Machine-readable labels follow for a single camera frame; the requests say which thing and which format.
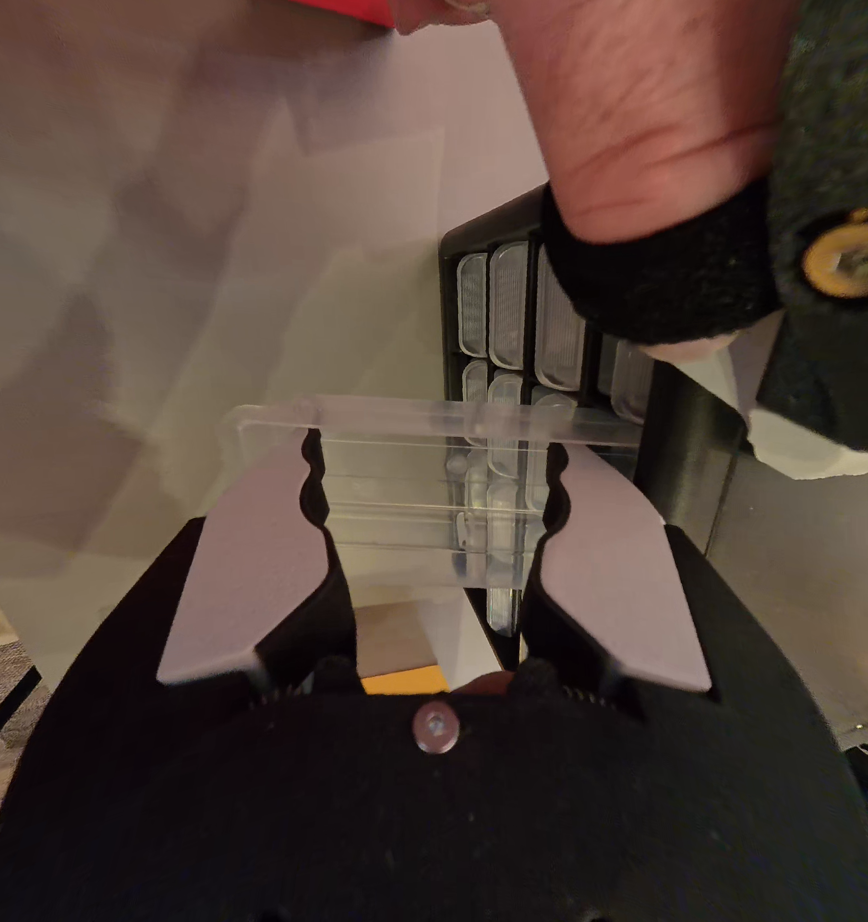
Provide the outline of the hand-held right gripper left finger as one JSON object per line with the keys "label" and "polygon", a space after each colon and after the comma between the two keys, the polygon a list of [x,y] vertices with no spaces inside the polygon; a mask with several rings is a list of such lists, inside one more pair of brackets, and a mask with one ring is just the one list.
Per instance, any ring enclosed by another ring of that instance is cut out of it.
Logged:
{"label": "hand-held right gripper left finger", "polygon": [[357,624],[326,525],[321,433],[295,429],[205,518],[157,671],[257,690],[356,690]]}

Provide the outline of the red box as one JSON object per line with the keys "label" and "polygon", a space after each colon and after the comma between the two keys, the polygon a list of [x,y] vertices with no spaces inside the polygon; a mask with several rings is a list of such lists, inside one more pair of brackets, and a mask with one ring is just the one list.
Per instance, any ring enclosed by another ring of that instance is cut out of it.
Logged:
{"label": "red box", "polygon": [[297,4],[309,6],[327,12],[356,19],[360,22],[394,29],[394,17],[388,1],[297,1]]}

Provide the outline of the yellow box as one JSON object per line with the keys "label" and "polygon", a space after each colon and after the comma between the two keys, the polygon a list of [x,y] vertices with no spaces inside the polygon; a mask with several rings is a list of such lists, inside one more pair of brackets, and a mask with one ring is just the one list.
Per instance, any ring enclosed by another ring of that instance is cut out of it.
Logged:
{"label": "yellow box", "polygon": [[361,684],[368,695],[430,696],[450,690],[436,664],[364,677]]}

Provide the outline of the clear plastic drawer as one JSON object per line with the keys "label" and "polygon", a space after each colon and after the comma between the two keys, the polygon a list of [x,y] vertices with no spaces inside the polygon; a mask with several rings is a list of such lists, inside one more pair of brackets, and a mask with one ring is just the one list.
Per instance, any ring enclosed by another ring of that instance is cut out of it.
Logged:
{"label": "clear plastic drawer", "polygon": [[229,412],[233,479],[296,430],[321,434],[328,527],[353,584],[523,589],[543,535],[546,453],[585,444],[630,465],[640,426],[500,375],[484,401],[312,396]]}

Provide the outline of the black drawer cabinet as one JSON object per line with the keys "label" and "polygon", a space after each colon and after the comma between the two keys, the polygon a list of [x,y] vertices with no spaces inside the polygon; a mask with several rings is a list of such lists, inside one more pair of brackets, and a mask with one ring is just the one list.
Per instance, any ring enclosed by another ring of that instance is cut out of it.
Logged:
{"label": "black drawer cabinet", "polygon": [[[456,261],[464,254],[532,235],[544,246],[542,198],[542,190],[534,189],[448,231],[440,240],[443,375],[448,400],[462,400],[449,395],[450,354],[457,349]],[[592,450],[636,483],[665,522],[682,529],[710,557],[744,442],[742,422],[735,411],[687,375],[651,362],[648,406],[636,431],[624,445],[608,439],[607,444],[594,444]]]}

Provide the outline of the rows of clear cabinet drawers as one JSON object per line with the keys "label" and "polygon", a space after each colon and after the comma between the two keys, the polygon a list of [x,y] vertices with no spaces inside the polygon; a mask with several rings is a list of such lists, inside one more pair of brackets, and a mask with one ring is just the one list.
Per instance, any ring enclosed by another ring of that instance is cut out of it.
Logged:
{"label": "rows of clear cabinet drawers", "polygon": [[[456,346],[450,397],[549,411],[577,409],[602,423],[644,422],[651,360],[623,340],[589,333],[534,235],[462,255],[455,266]],[[459,571],[485,583],[473,592],[486,628],[519,632],[522,588],[543,536],[547,443],[470,435],[445,464],[459,498]]]}

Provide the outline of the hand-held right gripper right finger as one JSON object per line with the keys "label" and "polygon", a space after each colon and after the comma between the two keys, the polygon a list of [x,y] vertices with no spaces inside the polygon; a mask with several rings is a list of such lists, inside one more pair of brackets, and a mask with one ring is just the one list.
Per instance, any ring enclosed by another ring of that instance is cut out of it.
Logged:
{"label": "hand-held right gripper right finger", "polygon": [[709,692],[712,679],[665,525],[589,447],[549,444],[543,536],[523,592],[528,653],[564,686],[640,680]]}

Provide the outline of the person's left hand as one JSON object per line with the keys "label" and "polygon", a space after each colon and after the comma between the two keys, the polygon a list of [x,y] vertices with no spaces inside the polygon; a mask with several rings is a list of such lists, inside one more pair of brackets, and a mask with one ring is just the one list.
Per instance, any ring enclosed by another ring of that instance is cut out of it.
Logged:
{"label": "person's left hand", "polygon": [[559,213],[587,243],[640,239],[762,178],[796,1],[390,3],[396,28],[500,32]]}

